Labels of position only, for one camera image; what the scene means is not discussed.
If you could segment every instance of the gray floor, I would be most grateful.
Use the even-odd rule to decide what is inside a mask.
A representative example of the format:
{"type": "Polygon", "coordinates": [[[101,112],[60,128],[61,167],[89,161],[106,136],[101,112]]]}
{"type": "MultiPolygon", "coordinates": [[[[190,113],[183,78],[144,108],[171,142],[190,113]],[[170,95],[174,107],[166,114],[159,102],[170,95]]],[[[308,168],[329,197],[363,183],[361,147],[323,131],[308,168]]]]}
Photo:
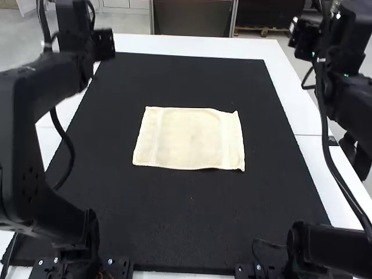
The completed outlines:
{"type": "MultiPolygon", "coordinates": [[[[57,30],[55,12],[46,13],[51,32],[57,30]]],[[[115,33],[149,34],[149,17],[145,15],[125,15],[118,13],[98,13],[96,27],[111,27],[115,33]]],[[[260,38],[259,33],[239,34],[239,38],[260,38]]],[[[303,78],[310,67],[310,63],[294,57],[293,49],[287,46],[288,38],[284,34],[269,34],[267,40],[277,39],[283,51],[300,78],[303,78]]],[[[38,57],[41,49],[42,34],[37,16],[29,15],[22,18],[18,10],[0,9],[0,71],[30,62],[38,57]]],[[[372,77],[372,42],[366,49],[367,58],[363,63],[361,72],[372,77]]],[[[313,92],[310,96],[316,103],[313,92]]],[[[339,140],[344,130],[331,122],[330,127],[339,140]]],[[[364,182],[369,194],[372,196],[372,175],[364,182]]]]}

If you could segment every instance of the rubber mat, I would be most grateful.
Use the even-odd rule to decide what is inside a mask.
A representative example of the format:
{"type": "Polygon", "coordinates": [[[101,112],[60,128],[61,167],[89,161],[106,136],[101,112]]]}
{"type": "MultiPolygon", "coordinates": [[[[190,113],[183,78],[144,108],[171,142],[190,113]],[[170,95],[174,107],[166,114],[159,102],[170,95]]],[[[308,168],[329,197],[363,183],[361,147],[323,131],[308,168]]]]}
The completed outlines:
{"type": "MultiPolygon", "coordinates": [[[[262,60],[118,53],[101,63],[67,132],[76,162],[60,194],[94,209],[101,253],[126,255],[137,270],[232,274],[253,260],[254,238],[284,244],[294,221],[329,224],[262,60]],[[134,166],[146,106],[237,110],[245,172],[134,166]]],[[[61,144],[51,185],[68,159],[61,144]]],[[[287,259],[257,253],[272,266],[287,259]]],[[[51,245],[26,238],[12,264],[41,256],[53,256],[51,245]]]]}

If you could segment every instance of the table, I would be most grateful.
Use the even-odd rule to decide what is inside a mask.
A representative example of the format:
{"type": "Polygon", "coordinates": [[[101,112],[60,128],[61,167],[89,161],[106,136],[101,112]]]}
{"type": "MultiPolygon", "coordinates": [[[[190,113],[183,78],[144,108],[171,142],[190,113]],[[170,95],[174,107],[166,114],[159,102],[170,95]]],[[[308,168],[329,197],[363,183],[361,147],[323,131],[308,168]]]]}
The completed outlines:
{"type": "MultiPolygon", "coordinates": [[[[334,227],[362,229],[358,219],[327,169],[321,148],[319,112],[307,92],[301,89],[301,81],[276,40],[131,34],[115,34],[114,40],[116,51],[118,52],[263,59],[331,224],[334,227]]],[[[96,72],[98,66],[99,63],[96,63],[94,72],[96,72]]],[[[68,128],[75,111],[84,97],[84,93],[85,91],[64,100],[57,106],[58,117],[63,128],[68,128]]],[[[49,114],[38,121],[36,128],[44,167],[47,168],[58,148],[60,137],[54,129],[49,114]]],[[[361,207],[372,219],[372,200],[342,149],[338,146],[332,146],[330,149],[335,164],[344,180],[361,207]]],[[[1,254],[5,251],[12,236],[12,232],[0,231],[1,254]]],[[[31,267],[11,267],[8,279],[28,278],[30,272],[31,267]]],[[[135,272],[134,277],[135,279],[166,277],[182,277],[183,279],[218,277],[227,279],[227,276],[150,272],[135,272]]]]}

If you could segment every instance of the towel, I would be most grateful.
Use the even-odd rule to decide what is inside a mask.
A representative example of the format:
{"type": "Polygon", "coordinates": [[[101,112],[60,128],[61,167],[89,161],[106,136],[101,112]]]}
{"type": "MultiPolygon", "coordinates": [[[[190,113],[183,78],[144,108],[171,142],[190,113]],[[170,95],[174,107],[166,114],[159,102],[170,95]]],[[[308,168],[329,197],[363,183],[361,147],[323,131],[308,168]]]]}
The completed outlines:
{"type": "Polygon", "coordinates": [[[133,154],[137,166],[244,171],[238,112],[146,107],[133,154]]]}

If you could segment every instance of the cloth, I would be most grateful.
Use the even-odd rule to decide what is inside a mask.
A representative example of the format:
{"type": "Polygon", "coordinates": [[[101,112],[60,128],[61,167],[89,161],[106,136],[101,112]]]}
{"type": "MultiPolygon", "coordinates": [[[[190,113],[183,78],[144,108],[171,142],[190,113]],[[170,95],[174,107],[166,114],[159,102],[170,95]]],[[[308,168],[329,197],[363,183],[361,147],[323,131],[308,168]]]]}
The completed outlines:
{"type": "Polygon", "coordinates": [[[238,112],[146,107],[133,164],[179,170],[244,171],[238,112]]]}

